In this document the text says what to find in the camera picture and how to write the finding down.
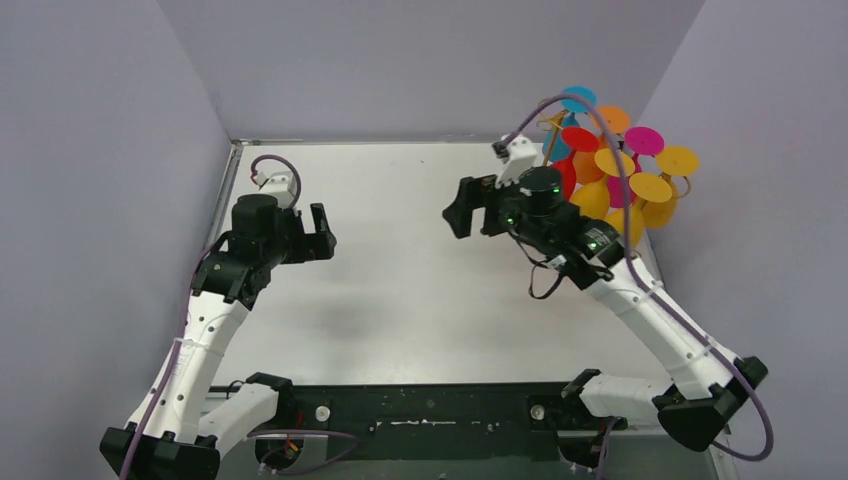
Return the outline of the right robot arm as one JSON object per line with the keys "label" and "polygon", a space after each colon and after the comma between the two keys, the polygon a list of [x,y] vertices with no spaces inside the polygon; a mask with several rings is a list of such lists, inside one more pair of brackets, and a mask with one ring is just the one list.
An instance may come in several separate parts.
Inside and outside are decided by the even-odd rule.
{"label": "right robot arm", "polygon": [[553,270],[605,306],[656,357],[661,380],[624,378],[588,369],[563,392],[563,413],[585,429],[600,418],[660,426],[692,451],[715,445],[733,415],[767,376],[757,357],[740,357],[698,327],[627,254],[617,230],[584,216],[562,192],[560,173],[532,167],[501,184],[495,175],[465,177],[442,216],[457,238],[470,235],[476,210],[482,234],[508,235],[541,254],[534,266]]}

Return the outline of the yellow wine glass front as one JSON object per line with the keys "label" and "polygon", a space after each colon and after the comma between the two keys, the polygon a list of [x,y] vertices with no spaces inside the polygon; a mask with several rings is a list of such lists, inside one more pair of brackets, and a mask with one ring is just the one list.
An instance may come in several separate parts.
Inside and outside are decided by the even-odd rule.
{"label": "yellow wine glass front", "polygon": [[650,173],[635,173],[629,178],[629,186],[635,196],[630,206],[630,226],[624,225],[624,209],[609,213],[604,221],[621,236],[630,235],[632,245],[638,244],[646,229],[661,229],[671,220],[677,206],[676,190],[660,176]]}

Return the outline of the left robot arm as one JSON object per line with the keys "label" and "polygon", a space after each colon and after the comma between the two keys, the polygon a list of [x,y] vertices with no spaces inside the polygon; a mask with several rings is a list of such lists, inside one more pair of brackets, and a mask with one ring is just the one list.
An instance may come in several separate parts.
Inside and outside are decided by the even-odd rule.
{"label": "left robot arm", "polygon": [[214,479],[223,458],[261,424],[289,428],[297,415],[290,380],[258,373],[235,396],[204,412],[220,364],[279,265],[329,260],[337,240],[325,207],[300,210],[269,194],[238,198],[231,228],[201,255],[186,312],[160,372],[122,427],[104,433],[99,450],[121,479]]}

